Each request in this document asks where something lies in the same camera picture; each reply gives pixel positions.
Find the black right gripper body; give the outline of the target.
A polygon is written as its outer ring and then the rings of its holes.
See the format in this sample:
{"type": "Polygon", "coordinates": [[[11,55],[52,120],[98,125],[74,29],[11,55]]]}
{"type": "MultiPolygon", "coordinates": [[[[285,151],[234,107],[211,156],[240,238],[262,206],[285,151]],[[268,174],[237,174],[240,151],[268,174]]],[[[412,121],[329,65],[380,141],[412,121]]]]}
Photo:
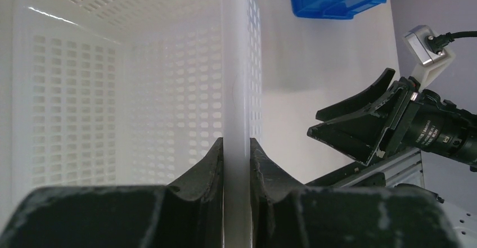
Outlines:
{"type": "Polygon", "coordinates": [[[476,172],[476,114],[459,109],[450,100],[429,90],[417,91],[413,83],[411,97],[391,137],[381,143],[391,147],[409,146],[446,157],[476,172]]]}

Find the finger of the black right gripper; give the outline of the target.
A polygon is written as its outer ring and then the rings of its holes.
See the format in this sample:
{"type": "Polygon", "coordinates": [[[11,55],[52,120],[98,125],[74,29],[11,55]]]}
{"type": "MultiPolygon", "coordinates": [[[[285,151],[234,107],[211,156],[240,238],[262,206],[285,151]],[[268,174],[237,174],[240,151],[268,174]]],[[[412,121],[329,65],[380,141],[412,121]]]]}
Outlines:
{"type": "Polygon", "coordinates": [[[308,128],[307,136],[368,166],[379,151],[385,151],[380,145],[397,126],[403,95],[403,88],[392,86],[364,108],[308,128]]]}
{"type": "Polygon", "coordinates": [[[336,104],[318,110],[316,113],[316,120],[329,121],[358,111],[375,102],[388,90],[390,83],[393,81],[394,75],[394,69],[386,68],[365,90],[336,104]]]}

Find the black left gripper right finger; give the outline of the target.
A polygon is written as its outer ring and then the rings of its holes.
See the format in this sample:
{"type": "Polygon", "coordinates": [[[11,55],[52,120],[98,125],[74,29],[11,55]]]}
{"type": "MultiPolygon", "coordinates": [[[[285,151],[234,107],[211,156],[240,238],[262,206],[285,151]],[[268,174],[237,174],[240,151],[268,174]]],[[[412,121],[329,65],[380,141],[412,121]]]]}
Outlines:
{"type": "Polygon", "coordinates": [[[411,187],[307,186],[250,140],[253,247],[460,247],[435,198],[411,187]]]}

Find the white perforated plastic basket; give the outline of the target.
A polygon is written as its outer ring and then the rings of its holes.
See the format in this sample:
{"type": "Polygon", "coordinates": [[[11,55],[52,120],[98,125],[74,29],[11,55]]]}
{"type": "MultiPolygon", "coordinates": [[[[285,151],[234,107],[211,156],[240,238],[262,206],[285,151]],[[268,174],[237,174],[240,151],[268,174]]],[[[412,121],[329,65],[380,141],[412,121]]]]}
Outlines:
{"type": "Polygon", "coordinates": [[[256,0],[15,0],[12,181],[168,184],[224,140],[224,245],[251,247],[256,0]]]}

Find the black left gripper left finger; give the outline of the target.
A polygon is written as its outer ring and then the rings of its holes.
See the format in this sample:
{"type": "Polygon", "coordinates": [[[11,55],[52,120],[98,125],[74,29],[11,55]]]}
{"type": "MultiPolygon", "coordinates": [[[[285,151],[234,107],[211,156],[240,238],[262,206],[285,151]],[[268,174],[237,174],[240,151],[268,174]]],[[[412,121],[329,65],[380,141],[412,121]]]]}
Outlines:
{"type": "Polygon", "coordinates": [[[2,247],[222,247],[223,139],[168,185],[49,186],[28,194],[2,247]]]}

